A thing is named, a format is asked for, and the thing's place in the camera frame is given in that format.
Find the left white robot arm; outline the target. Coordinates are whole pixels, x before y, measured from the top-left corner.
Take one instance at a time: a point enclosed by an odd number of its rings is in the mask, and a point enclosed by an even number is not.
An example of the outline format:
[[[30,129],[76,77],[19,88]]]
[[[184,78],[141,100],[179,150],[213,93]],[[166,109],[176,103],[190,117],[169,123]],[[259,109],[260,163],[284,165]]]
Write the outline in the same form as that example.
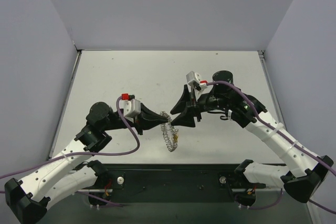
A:
[[[37,223],[55,203],[76,191],[96,187],[109,189],[113,176],[98,160],[112,140],[110,130],[129,129],[134,137],[167,122],[167,118],[149,110],[135,98],[125,100],[117,111],[104,102],[95,103],[86,117],[86,125],[53,159],[21,178],[4,185],[6,203],[20,223]]]

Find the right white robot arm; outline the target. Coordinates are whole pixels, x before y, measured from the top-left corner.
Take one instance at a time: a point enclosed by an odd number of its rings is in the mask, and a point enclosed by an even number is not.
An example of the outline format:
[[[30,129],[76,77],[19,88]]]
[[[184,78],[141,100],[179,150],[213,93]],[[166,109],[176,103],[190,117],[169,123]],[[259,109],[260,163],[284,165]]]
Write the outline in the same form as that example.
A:
[[[234,86],[231,72],[218,71],[207,82],[191,71],[186,82],[181,98],[171,110],[177,116],[172,125],[195,127],[202,113],[220,110],[225,119],[258,137],[283,161],[282,166],[243,161],[235,173],[248,183],[283,189],[296,201],[307,203],[327,174],[335,173],[330,157],[303,147],[258,99]]]

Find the silver round keyring disc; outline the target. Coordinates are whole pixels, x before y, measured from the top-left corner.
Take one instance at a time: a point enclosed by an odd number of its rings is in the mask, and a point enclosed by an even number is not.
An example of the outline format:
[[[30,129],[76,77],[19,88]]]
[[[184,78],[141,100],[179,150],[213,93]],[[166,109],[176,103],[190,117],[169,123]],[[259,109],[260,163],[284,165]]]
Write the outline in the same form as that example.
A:
[[[173,142],[173,135],[174,134],[179,135],[179,130],[171,125],[172,118],[165,111],[161,111],[160,115],[168,119],[168,122],[165,124],[161,124],[160,128],[162,131],[162,135],[165,141],[166,148],[168,149],[169,152],[173,152],[178,147],[178,141]]]

